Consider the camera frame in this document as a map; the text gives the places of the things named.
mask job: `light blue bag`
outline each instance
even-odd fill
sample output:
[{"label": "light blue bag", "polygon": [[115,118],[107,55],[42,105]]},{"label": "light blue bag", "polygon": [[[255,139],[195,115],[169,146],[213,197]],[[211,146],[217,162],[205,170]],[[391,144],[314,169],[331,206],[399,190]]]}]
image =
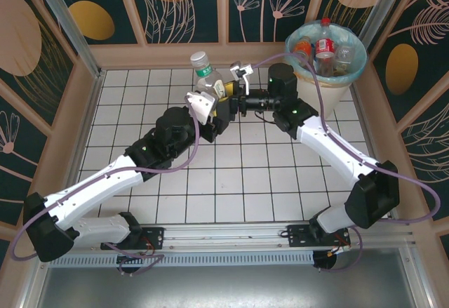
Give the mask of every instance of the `light blue bag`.
[{"label": "light blue bag", "polygon": [[[325,78],[323,76],[317,75],[318,80],[330,86],[349,85],[356,79],[358,79],[360,75],[363,73],[363,70],[365,69],[368,60],[368,55],[366,53],[365,46],[362,44],[360,39],[358,39],[357,36],[346,27],[341,27],[336,24],[330,24],[330,30],[332,32],[333,41],[335,43],[340,45],[344,43],[354,45],[355,48],[354,60],[348,68],[347,75],[334,76],[330,78]],[[293,52],[296,44],[303,36],[308,36],[311,39],[311,42],[315,44],[320,36],[320,31],[321,31],[321,24],[319,20],[309,22],[301,26],[287,38],[286,52],[289,53]],[[307,69],[304,69],[299,65],[297,58],[285,57],[285,60],[289,65],[293,66],[293,69],[295,70],[296,73],[298,73],[303,78],[308,79],[308,81],[313,82],[313,77],[311,73]]]}]

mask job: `trash bin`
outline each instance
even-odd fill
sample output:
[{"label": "trash bin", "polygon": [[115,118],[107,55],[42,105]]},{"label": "trash bin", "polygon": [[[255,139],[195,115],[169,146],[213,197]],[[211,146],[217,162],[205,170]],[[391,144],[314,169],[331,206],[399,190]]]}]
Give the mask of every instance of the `trash bin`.
[{"label": "trash bin", "polygon": [[[349,89],[351,83],[360,77],[365,68],[368,56],[365,46],[349,29],[336,24],[330,25],[333,40],[337,44],[351,43],[355,48],[354,60],[348,68],[348,74],[325,78],[317,75],[324,102],[325,117],[329,117],[342,96]],[[320,21],[307,23],[294,31],[286,40],[286,52],[293,52],[296,43],[302,36],[308,36],[315,44],[321,31]],[[318,112],[320,110],[318,95],[311,73],[299,65],[297,58],[285,57],[285,61],[292,65],[297,76],[297,91],[299,98],[303,99]]]}]

